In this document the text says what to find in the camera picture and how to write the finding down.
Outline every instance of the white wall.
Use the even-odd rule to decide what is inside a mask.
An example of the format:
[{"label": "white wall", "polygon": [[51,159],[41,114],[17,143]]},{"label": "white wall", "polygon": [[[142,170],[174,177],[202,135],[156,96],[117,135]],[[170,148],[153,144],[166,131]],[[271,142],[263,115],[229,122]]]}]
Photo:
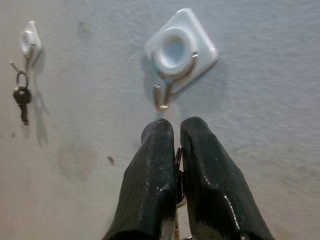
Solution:
[{"label": "white wall", "polygon": [[[1,240],[102,238],[140,134],[156,118],[144,44],[185,7],[220,59],[172,103],[175,144],[181,120],[204,118],[274,236],[319,237],[320,1],[1,0]],[[44,53],[24,127],[8,59],[22,65],[28,20]]]}]

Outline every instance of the key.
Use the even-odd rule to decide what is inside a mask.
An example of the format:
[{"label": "key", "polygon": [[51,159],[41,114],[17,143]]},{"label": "key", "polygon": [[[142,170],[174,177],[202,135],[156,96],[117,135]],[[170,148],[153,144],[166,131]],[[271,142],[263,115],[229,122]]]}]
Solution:
[{"label": "key", "polygon": [[13,91],[13,98],[21,109],[21,120],[24,125],[29,125],[27,104],[31,102],[31,92],[25,86],[18,86]]}]

